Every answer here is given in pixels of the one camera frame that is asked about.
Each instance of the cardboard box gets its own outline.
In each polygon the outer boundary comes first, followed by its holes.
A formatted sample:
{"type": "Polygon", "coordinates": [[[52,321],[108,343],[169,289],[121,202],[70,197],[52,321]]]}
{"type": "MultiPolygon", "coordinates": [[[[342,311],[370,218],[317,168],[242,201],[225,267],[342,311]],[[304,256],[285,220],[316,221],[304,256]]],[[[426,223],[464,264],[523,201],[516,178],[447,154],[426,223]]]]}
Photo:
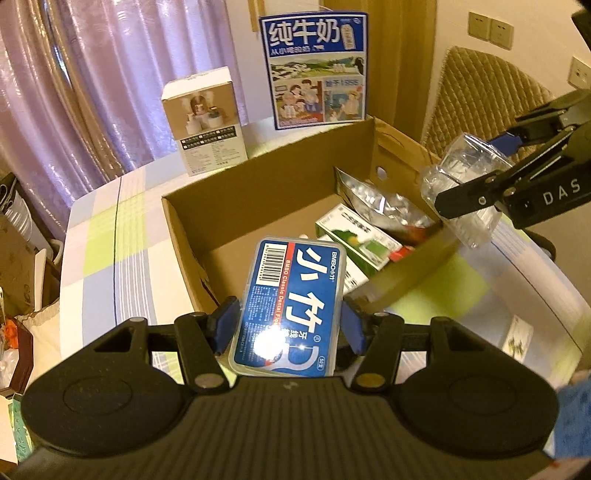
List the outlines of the cardboard box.
{"type": "MultiPolygon", "coordinates": [[[[315,222],[341,198],[334,166],[398,192],[435,214],[420,194],[420,172],[438,158],[378,119],[302,138],[163,198],[171,239],[195,310],[241,297],[257,243],[267,235],[315,236],[315,222]]],[[[388,307],[455,252],[447,229],[352,291],[366,312],[388,307]]]]}
{"type": "Polygon", "coordinates": [[[167,83],[162,104],[189,175],[247,159],[228,67],[167,83]]]}
{"type": "Polygon", "coordinates": [[[35,251],[0,213],[0,286],[6,315],[26,315],[34,307],[35,251]]]}

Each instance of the table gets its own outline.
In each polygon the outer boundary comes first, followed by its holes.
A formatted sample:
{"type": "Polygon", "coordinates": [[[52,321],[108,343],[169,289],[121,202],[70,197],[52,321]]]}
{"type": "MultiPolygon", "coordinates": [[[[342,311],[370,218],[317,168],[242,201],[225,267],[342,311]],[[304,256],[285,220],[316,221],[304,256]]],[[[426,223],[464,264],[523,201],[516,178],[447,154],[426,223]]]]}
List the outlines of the table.
{"type": "MultiPolygon", "coordinates": [[[[338,127],[277,132],[271,119],[248,125],[249,158],[327,128],[338,127]]],[[[61,277],[63,358],[130,317],[167,324],[193,310],[161,198],[209,174],[189,177],[173,153],[74,203],[61,277]]],[[[391,310],[413,323],[454,318],[498,347],[517,315],[534,327],[525,364],[555,387],[568,381],[591,334],[591,309],[581,295],[508,221],[489,245],[461,248],[391,310]]],[[[167,358],[156,358],[165,371],[167,358]]]]}

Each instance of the white product box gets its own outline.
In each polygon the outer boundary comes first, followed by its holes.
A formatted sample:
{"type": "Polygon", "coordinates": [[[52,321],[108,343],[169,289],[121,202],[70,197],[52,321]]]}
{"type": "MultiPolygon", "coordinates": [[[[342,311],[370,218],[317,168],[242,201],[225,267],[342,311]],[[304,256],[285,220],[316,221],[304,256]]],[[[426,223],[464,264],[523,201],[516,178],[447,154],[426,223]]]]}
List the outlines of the white product box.
{"type": "Polygon", "coordinates": [[[162,104],[189,175],[247,159],[228,67],[167,83],[162,104]]]}

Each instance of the chair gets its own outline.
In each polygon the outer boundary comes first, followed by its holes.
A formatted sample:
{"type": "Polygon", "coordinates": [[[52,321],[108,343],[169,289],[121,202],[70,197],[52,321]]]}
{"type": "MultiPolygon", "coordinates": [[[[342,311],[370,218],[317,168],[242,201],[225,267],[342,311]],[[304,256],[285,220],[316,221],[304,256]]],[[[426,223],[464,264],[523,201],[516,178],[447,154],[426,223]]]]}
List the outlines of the chair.
{"type": "MultiPolygon", "coordinates": [[[[504,132],[516,116],[552,98],[548,89],[508,61],[452,47],[447,52],[423,144],[441,157],[462,132],[489,140],[504,132]]],[[[512,160],[522,160],[532,148],[522,148],[512,160]]]]}

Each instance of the purple curtain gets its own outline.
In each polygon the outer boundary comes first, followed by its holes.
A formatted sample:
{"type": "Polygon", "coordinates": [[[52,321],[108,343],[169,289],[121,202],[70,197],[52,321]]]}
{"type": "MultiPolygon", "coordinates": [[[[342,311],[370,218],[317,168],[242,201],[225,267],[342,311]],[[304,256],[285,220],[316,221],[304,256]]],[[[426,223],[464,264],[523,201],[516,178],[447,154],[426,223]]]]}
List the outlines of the purple curtain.
{"type": "MultiPolygon", "coordinates": [[[[176,150],[160,101],[171,80],[227,65],[246,121],[224,0],[59,4],[70,58],[125,171],[176,150]]],[[[55,91],[35,41],[39,21],[27,0],[0,0],[0,157],[63,238],[72,203],[107,178],[55,91]]]]}
{"type": "Polygon", "coordinates": [[[65,0],[62,13],[80,73],[128,170],[177,149],[161,103],[167,82],[226,65],[239,79],[223,0],[65,0]]]}
{"type": "Polygon", "coordinates": [[[35,28],[26,2],[0,1],[0,157],[63,238],[72,203],[105,178],[72,127],[35,28]]]}

